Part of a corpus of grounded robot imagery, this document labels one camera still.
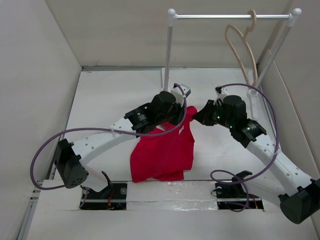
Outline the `red t-shirt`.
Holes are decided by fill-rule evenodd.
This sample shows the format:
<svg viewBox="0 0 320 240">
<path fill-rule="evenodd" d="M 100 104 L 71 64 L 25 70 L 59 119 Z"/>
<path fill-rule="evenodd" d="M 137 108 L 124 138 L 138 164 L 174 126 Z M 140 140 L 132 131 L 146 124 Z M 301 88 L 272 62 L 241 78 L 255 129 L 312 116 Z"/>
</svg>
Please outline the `red t-shirt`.
<svg viewBox="0 0 320 240">
<path fill-rule="evenodd" d="M 133 182 L 184 180 L 184 172 L 192 168 L 194 161 L 195 139 L 190 123 L 197 112 L 194 106 L 189 106 L 180 128 L 157 137 L 140 137 L 130 155 Z"/>
</svg>

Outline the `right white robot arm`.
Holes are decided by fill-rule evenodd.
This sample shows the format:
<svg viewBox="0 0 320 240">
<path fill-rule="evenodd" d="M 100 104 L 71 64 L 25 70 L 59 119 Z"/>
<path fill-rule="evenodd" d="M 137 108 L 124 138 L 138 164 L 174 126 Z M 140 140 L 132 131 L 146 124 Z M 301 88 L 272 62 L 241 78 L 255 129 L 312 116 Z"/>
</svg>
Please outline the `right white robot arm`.
<svg viewBox="0 0 320 240">
<path fill-rule="evenodd" d="M 192 118 L 204 126 L 220 125 L 246 150 L 255 155 L 280 182 L 283 192 L 276 195 L 282 213 L 300 224 L 320 209 L 320 181 L 300 170 L 255 120 L 247 117 L 246 103 L 240 96 L 226 95 L 208 100 Z"/>
</svg>

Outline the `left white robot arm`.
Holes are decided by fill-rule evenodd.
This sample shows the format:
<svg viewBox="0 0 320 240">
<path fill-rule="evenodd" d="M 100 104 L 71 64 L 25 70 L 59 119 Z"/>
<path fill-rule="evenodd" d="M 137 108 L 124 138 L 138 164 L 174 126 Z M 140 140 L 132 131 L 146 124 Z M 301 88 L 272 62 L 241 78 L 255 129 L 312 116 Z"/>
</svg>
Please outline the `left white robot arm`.
<svg viewBox="0 0 320 240">
<path fill-rule="evenodd" d="M 121 143 L 151 136 L 152 131 L 163 123 L 180 126 L 190 93 L 186 87 L 161 91 L 151 102 L 127 112 L 107 130 L 97 130 L 75 142 L 59 141 L 53 159 L 64 186 L 67 189 L 83 186 L 93 190 L 98 197 L 107 198 L 112 191 L 111 181 L 105 172 L 90 168 L 90 161 Z"/>
</svg>

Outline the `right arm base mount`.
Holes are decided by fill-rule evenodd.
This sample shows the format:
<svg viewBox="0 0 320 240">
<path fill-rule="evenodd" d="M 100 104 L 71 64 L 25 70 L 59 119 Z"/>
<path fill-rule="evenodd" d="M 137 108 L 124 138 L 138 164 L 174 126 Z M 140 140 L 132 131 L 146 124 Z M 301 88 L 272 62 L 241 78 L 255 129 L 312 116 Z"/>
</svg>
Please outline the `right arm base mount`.
<svg viewBox="0 0 320 240">
<path fill-rule="evenodd" d="M 215 189 L 211 195 L 217 200 L 219 210 L 230 210 L 242 212 L 244 210 L 263 210 L 262 199 L 254 194 L 248 193 L 242 183 L 222 184 L 215 182 Z"/>
</svg>

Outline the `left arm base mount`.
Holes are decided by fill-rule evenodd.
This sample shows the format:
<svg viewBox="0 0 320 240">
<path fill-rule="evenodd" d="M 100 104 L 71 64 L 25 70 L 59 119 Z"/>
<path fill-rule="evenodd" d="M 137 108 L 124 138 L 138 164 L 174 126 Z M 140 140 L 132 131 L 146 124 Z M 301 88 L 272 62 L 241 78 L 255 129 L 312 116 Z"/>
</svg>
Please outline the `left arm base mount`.
<svg viewBox="0 0 320 240">
<path fill-rule="evenodd" d="M 112 182 L 105 172 L 102 172 L 107 180 L 107 187 L 96 192 L 91 188 L 80 186 L 82 195 L 79 208 L 90 211 L 124 211 L 127 209 L 128 183 L 126 181 Z"/>
</svg>

